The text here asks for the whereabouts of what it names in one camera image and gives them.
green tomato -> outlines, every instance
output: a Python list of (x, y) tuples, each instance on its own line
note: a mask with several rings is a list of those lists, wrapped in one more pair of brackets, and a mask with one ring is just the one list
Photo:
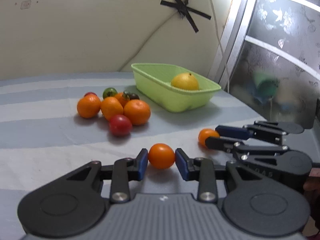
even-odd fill
[(103, 99), (107, 97), (113, 97), (117, 94), (117, 90), (115, 88), (106, 88), (102, 94)]

beige wall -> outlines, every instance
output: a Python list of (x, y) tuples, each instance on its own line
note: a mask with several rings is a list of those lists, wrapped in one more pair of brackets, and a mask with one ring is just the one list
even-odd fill
[[(173, 10), (160, 0), (0, 0), (0, 79), (48, 73), (117, 71)], [(220, 34), (231, 0), (214, 0)], [(212, 15), (208, 0), (189, 6)], [(184, 66), (207, 75), (217, 50), (213, 19), (192, 14), (199, 32), (178, 15), (132, 62)]]

white cable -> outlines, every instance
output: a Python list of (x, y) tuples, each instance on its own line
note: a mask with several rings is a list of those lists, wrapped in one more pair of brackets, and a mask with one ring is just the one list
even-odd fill
[[(210, 5), (211, 5), (212, 14), (213, 14), (214, 25), (215, 25), (215, 28), (216, 28), (216, 35), (217, 35), (217, 39), (218, 39), (218, 43), (219, 43), (219, 47), (220, 47), (221, 55), (222, 55), (222, 59), (223, 59), (224, 52), (223, 52), (223, 48), (222, 48), (221, 41), (220, 41), (220, 38), (219, 38), (217, 18), (216, 18), (216, 14), (215, 14), (215, 11), (214, 11), (214, 6), (213, 6), (212, 0), (210, 0)], [(227, 92), (229, 93), (229, 89), (230, 89), (230, 74), (229, 74), (229, 70), (228, 70), (226, 64), (225, 64), (225, 70), (226, 70), (227, 77), (228, 77), (228, 80), (227, 80)]]

orange cherry tomato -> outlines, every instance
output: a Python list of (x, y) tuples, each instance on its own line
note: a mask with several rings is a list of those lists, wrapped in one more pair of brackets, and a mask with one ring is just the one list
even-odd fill
[(168, 145), (157, 143), (150, 148), (148, 160), (157, 169), (167, 169), (174, 164), (175, 154)]
[(218, 134), (217, 131), (213, 130), (213, 129), (209, 129), (209, 128), (206, 128), (206, 129), (203, 129), (200, 131), (199, 133), (199, 136), (198, 136), (198, 141), (199, 143), (206, 147), (205, 146), (205, 140), (208, 138), (208, 137), (220, 137), (220, 135)]

orange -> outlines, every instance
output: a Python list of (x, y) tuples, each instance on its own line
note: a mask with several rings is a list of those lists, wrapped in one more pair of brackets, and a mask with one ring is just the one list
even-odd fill
[(89, 94), (79, 100), (77, 111), (83, 118), (92, 118), (99, 113), (100, 105), (100, 98), (97, 95)]
[(150, 106), (139, 99), (130, 100), (124, 106), (124, 115), (130, 119), (133, 125), (145, 124), (151, 115)]
[(157, 169), (167, 169), (174, 164), (175, 154), (168, 145), (157, 143), (150, 148), (148, 160)]
[(209, 129), (209, 128), (206, 128), (206, 129), (203, 129), (200, 131), (199, 133), (199, 136), (198, 136), (198, 141), (199, 143), (206, 147), (205, 146), (205, 140), (208, 138), (208, 137), (220, 137), (220, 135), (218, 134), (217, 131), (215, 130), (212, 130), (212, 129)]
[(123, 114), (123, 107), (114, 97), (107, 97), (101, 102), (101, 112), (108, 121), (116, 114)]
[(129, 96), (123, 95), (123, 92), (117, 93), (114, 97), (118, 99), (122, 107), (124, 107), (130, 100)]

